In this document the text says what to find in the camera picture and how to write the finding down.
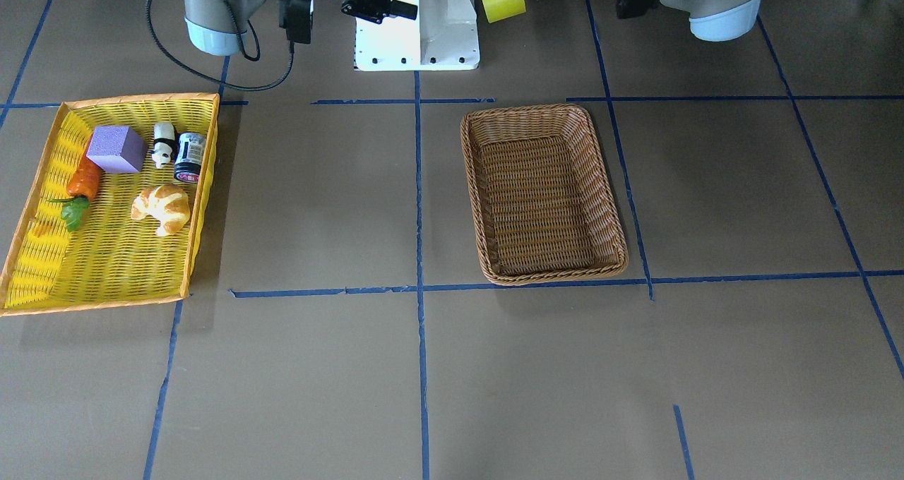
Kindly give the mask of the brown wicker basket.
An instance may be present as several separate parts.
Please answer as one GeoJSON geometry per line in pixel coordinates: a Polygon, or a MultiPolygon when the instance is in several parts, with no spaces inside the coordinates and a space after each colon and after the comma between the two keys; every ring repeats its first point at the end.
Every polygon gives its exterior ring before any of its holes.
{"type": "Polygon", "coordinates": [[[477,255],[490,282],[596,280],[626,269],[619,209],[584,107],[470,112],[460,142],[477,255]]]}

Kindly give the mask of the yellow woven plastic basket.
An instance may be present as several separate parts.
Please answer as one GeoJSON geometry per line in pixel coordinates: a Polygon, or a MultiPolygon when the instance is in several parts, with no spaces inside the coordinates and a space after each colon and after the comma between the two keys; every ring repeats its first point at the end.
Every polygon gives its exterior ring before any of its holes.
{"type": "Polygon", "coordinates": [[[220,96],[149,94],[68,101],[57,109],[31,191],[2,270],[2,315],[165,304],[189,294],[213,183],[220,96]],[[146,162],[137,174],[105,174],[81,228],[68,232],[61,199],[98,126],[123,125],[150,141],[154,125],[206,136],[201,175],[181,183],[190,220],[156,236],[156,223],[135,222],[132,201],[149,186],[172,183],[170,168],[146,162]]]}

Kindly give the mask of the toy croissant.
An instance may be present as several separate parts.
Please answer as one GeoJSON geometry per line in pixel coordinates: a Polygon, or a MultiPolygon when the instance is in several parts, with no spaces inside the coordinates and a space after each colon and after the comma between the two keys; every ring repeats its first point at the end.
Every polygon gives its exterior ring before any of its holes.
{"type": "Polygon", "coordinates": [[[191,219],[188,194],[174,184],[143,188],[132,202],[130,219],[139,222],[146,217],[158,220],[156,236],[170,236],[180,232],[191,219]]]}

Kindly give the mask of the purple foam cube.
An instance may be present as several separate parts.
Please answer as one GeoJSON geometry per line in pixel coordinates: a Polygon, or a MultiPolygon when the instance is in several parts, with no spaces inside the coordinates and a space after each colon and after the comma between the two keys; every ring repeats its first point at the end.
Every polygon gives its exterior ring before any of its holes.
{"type": "Polygon", "coordinates": [[[148,145],[130,126],[96,126],[88,141],[86,157],[110,174],[141,172],[148,145]]]}

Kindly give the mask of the toy carrot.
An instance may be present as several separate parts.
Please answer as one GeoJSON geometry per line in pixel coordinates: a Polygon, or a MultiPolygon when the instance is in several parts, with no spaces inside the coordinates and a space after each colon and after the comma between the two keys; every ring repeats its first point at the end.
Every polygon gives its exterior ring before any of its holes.
{"type": "Polygon", "coordinates": [[[67,184],[67,197],[45,199],[48,203],[61,206],[59,216],[64,222],[67,232],[76,232],[81,228],[91,204],[99,193],[102,174],[100,166],[91,161],[87,152],[84,152],[67,184]]]}

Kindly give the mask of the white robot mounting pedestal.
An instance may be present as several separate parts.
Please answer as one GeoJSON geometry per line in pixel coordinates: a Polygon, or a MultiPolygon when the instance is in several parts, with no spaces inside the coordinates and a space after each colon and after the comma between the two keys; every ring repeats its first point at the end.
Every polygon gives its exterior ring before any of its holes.
{"type": "Polygon", "coordinates": [[[359,20],[358,71],[471,71],[480,63],[475,0],[398,0],[417,7],[415,20],[359,20]]]}

